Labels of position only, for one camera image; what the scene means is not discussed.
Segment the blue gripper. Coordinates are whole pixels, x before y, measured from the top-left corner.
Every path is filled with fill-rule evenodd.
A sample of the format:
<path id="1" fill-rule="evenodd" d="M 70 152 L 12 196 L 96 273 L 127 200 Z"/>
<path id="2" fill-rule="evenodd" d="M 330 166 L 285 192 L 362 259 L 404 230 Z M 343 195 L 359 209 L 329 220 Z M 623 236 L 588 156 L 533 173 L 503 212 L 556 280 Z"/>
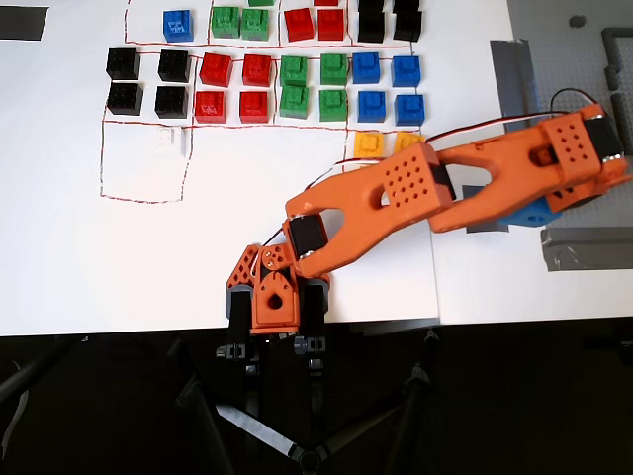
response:
<path id="1" fill-rule="evenodd" d="M 545 197 L 541 197 L 528 205 L 497 220 L 497 227 L 506 230 L 510 226 L 540 228 L 559 219 L 562 212 L 554 212 Z"/>

